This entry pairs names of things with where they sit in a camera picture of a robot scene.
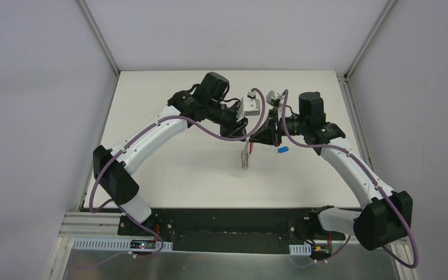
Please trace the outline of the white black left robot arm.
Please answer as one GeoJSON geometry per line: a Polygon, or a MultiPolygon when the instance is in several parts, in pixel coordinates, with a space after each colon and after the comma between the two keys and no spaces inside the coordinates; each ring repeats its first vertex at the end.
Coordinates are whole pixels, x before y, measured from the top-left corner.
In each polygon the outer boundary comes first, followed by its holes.
{"type": "Polygon", "coordinates": [[[220,126],[217,138],[243,140],[247,118],[239,115],[239,105],[224,104],[229,81],[216,72],[208,72],[201,83],[190,90],[175,93],[152,120],[134,135],[107,149],[93,151],[94,186],[101,186],[111,200],[131,216],[132,228],[141,236],[154,230],[152,210],[140,187],[132,178],[138,167],[168,140],[201,121],[220,126]]]}

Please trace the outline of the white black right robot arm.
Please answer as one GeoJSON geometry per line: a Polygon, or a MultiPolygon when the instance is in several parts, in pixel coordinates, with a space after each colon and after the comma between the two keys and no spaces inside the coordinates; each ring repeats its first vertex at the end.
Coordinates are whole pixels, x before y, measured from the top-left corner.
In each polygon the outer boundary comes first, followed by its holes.
{"type": "Polygon", "coordinates": [[[267,120],[253,134],[252,143],[278,147],[282,138],[303,137],[303,148],[312,148],[346,182],[359,202],[359,212],[323,206],[310,214],[308,232],[322,239],[330,232],[354,235],[367,250],[384,247],[409,237],[413,200],[406,191],[396,192],[354,152],[343,130],[327,121],[319,92],[298,97],[298,113],[284,115],[288,93],[271,91],[265,100],[271,105],[267,120]]]}

